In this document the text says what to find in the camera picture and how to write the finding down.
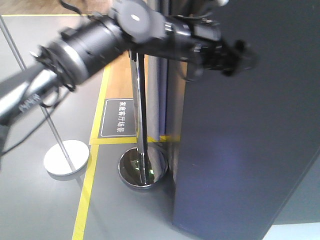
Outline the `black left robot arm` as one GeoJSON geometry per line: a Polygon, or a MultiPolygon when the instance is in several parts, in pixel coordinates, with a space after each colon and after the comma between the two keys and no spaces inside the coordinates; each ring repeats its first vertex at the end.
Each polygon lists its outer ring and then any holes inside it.
{"type": "Polygon", "coordinates": [[[165,16],[141,0],[118,0],[108,14],[66,28],[33,66],[0,84],[1,125],[11,125],[59,87],[82,84],[127,50],[226,75],[255,63],[244,41],[227,44],[210,14],[165,16]]]}

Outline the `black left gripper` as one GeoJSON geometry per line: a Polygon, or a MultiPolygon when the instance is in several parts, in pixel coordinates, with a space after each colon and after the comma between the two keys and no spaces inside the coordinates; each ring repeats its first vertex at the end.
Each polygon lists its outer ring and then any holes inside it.
{"type": "Polygon", "coordinates": [[[231,77],[252,70],[258,64],[257,56],[240,57],[240,54],[251,53],[250,45],[241,39],[229,45],[216,21],[196,22],[191,35],[201,45],[200,54],[205,69],[221,71],[231,77]]]}

